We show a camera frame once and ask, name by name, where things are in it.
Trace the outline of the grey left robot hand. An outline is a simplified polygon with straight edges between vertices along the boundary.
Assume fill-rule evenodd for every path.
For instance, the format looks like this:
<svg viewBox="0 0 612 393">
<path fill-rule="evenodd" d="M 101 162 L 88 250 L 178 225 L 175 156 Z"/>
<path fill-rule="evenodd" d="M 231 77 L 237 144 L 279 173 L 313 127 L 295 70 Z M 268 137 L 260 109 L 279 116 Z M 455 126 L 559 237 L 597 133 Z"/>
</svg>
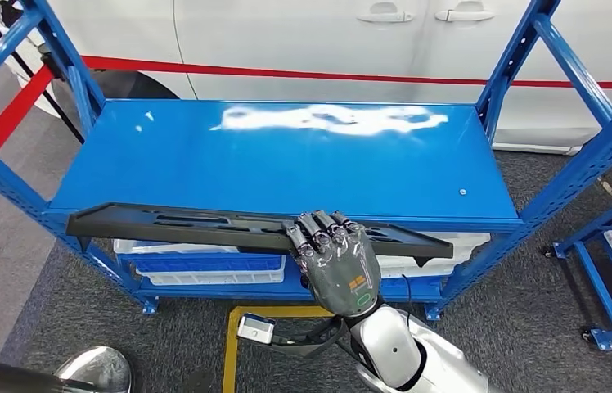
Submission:
<svg viewBox="0 0 612 393">
<path fill-rule="evenodd" d="M 206 369 L 196 369 L 184 379 L 184 392 L 210 393 L 214 382 L 214 373 Z"/>
</svg>

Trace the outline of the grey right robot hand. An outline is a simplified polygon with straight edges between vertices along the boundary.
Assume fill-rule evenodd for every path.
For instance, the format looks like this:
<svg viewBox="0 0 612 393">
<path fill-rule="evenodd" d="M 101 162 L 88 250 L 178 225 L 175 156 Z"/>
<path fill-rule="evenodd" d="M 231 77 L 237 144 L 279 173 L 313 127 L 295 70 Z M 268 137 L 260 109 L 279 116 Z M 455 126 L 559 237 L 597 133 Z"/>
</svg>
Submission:
<svg viewBox="0 0 612 393">
<path fill-rule="evenodd" d="M 339 211 L 315 210 L 281 226 L 307 287 L 322 308 L 358 318 L 377 307 L 380 266 L 363 225 Z"/>
</svg>

